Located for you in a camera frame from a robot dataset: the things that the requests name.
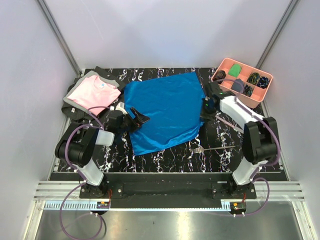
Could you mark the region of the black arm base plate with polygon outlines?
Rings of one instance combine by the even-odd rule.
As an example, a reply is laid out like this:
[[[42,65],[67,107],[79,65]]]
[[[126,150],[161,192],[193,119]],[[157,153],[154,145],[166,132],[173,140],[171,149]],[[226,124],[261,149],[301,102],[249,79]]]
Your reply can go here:
[[[236,186],[230,173],[108,173],[110,194],[84,186],[82,199],[111,197],[113,209],[204,209],[221,207],[221,200],[255,200],[252,183]]]

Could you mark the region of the blue satin napkin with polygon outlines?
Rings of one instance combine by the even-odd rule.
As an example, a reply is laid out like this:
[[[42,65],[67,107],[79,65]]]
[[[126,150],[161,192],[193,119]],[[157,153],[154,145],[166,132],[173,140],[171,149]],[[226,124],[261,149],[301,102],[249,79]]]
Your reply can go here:
[[[125,110],[135,108],[149,117],[130,134],[133,153],[140,156],[193,140],[203,124],[204,97],[195,72],[129,83],[124,88]]]

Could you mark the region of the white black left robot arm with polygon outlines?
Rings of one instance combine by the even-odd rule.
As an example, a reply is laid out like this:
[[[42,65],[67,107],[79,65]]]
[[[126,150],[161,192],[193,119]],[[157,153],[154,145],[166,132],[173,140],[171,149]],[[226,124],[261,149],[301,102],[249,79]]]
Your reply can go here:
[[[123,107],[111,110],[102,126],[72,122],[55,147],[55,156],[79,174],[91,185],[90,192],[97,198],[108,193],[106,178],[94,163],[92,156],[96,146],[110,147],[116,137],[124,132],[133,133],[150,121],[150,117],[134,107],[126,111]]]

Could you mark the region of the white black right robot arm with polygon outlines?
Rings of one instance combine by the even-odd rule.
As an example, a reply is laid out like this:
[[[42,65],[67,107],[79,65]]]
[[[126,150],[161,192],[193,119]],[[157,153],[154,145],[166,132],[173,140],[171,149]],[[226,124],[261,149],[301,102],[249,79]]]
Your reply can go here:
[[[231,183],[227,185],[228,195],[239,198],[262,167],[273,166],[279,162],[281,146],[277,121],[273,117],[257,114],[231,91],[223,91],[216,81],[204,87],[200,117],[210,121],[217,112],[231,117],[243,130],[243,158],[232,173]]]

